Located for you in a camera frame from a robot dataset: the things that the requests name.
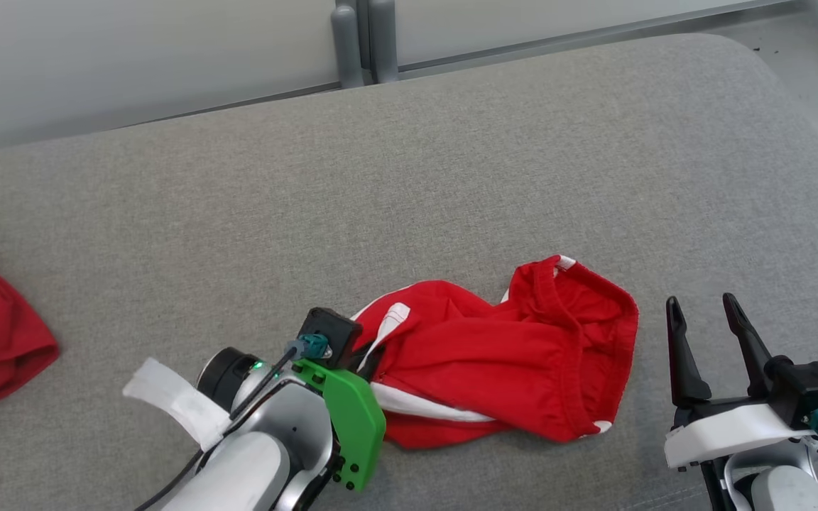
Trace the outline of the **grey vertical partition frame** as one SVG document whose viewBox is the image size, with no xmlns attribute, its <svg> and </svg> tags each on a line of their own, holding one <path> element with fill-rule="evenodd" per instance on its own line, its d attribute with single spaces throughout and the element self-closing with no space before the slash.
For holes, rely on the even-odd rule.
<svg viewBox="0 0 818 511">
<path fill-rule="evenodd" d="M 359 13 L 359 37 L 361 43 L 361 65 L 364 69 L 364 81 L 376 83 L 372 75 L 371 54 L 370 54 L 370 30 L 368 22 L 368 0 L 357 0 L 357 10 Z"/>
</svg>

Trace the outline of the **grey fabric sofa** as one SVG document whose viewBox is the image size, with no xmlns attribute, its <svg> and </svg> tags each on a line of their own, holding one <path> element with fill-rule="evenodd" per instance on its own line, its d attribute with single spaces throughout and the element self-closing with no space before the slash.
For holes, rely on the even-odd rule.
<svg viewBox="0 0 818 511">
<path fill-rule="evenodd" d="M 818 360 L 818 135 L 759 56 L 669 35 L 0 150 L 0 276 L 58 361 L 0 401 L 0 511 L 133 511 L 196 444 L 122 395 L 155 357 L 278 358 L 312 307 L 447 280 L 491 303 L 555 253 L 640 311 L 607 433 L 386 444 L 310 511 L 704 511 L 672 424 L 665 300 L 717 397 L 746 391 L 721 303 Z"/>
</svg>

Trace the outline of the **red shorts with white stripes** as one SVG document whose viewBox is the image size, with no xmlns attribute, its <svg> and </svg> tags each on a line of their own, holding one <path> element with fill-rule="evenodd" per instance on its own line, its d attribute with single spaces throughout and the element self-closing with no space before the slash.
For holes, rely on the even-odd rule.
<svg viewBox="0 0 818 511">
<path fill-rule="evenodd" d="M 353 320 L 386 439 L 443 449 L 513 429 L 558 443 L 610 430 L 639 311 L 623 288 L 554 255 L 516 268 L 496 304 L 430 280 L 378 297 Z"/>
</svg>

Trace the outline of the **grey rounded partition post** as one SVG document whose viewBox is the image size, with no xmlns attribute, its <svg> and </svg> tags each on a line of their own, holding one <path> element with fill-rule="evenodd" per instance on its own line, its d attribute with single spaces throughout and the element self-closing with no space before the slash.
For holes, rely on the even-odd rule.
<svg viewBox="0 0 818 511">
<path fill-rule="evenodd" d="M 364 69 L 361 65 L 359 13 L 357 0 L 334 0 L 330 21 L 334 39 L 338 81 L 343 89 L 363 87 Z"/>
<path fill-rule="evenodd" d="M 371 67 L 377 84 L 398 81 L 396 0 L 368 0 Z"/>
</svg>

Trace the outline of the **grey partition base rail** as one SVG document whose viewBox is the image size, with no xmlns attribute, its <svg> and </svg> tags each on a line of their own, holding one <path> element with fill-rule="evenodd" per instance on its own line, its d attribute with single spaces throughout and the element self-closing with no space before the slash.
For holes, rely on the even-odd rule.
<svg viewBox="0 0 818 511">
<path fill-rule="evenodd" d="M 569 33 L 554 38 L 543 38 L 514 43 L 500 48 L 478 50 L 435 60 L 412 62 L 397 67 L 399 79 L 429 77 L 459 69 L 484 67 L 496 62 L 508 62 L 532 56 L 555 54 L 579 48 L 593 48 L 604 43 L 617 43 L 642 38 L 672 35 L 673 33 L 713 33 L 727 26 L 740 25 L 802 12 L 806 0 L 750 0 L 735 6 L 704 9 L 694 13 L 676 14 L 663 18 L 626 23 L 625 25 L 597 28 Z"/>
<path fill-rule="evenodd" d="M 183 119 L 184 117 L 188 116 L 197 116 L 198 114 L 208 114 L 212 112 L 220 112 L 223 110 L 227 110 L 230 108 L 239 108 L 245 106 L 253 106 L 254 104 L 262 104 L 266 103 L 267 101 L 281 101 L 289 98 L 296 98 L 296 97 L 305 97 L 305 96 L 312 96 L 313 94 L 322 94 L 331 92 L 334 90 L 341 89 L 340 83 L 327 83 L 321 85 L 313 85 L 312 87 L 306 87 L 298 90 L 293 90 L 289 92 L 283 92 L 279 94 L 271 94 L 270 96 L 260 97 L 260 98 L 253 98 L 250 100 L 244 101 L 234 101 L 234 103 L 224 104 L 224 106 L 213 106 L 209 108 L 202 108 L 199 110 L 195 110 L 192 112 L 186 112 L 184 114 L 172 114 L 172 116 L 162 117 L 161 119 L 155 119 L 152 121 L 145 121 L 142 123 L 138 123 L 139 125 L 146 125 L 146 123 L 155 123 L 161 121 L 168 121 L 172 119 Z"/>
</svg>

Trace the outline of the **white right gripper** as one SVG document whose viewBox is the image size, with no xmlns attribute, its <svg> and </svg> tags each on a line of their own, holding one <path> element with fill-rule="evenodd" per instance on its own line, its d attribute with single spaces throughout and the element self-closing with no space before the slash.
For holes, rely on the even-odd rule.
<svg viewBox="0 0 818 511">
<path fill-rule="evenodd" d="M 768 397 L 772 382 L 764 366 L 772 356 L 733 294 L 723 294 L 723 307 L 746 366 L 747 394 L 749 397 Z M 684 312 L 674 295 L 666 300 L 666 320 L 672 404 L 688 410 L 696 404 L 707 403 L 711 399 L 711 389 L 696 366 L 686 339 Z M 665 460 L 669 468 L 685 468 L 694 462 L 736 455 L 813 434 L 812 430 L 790 427 L 766 403 L 740 404 L 673 428 L 665 440 Z"/>
</svg>

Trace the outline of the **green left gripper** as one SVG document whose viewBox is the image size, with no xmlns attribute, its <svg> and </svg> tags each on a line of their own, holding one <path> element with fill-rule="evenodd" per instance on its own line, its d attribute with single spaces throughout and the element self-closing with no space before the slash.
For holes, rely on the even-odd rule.
<svg viewBox="0 0 818 511">
<path fill-rule="evenodd" d="M 347 368 L 325 368 L 307 359 L 293 363 L 292 369 L 321 395 L 329 413 L 332 479 L 350 491 L 364 491 L 376 472 L 386 433 L 386 418 L 370 382 Z"/>
</svg>

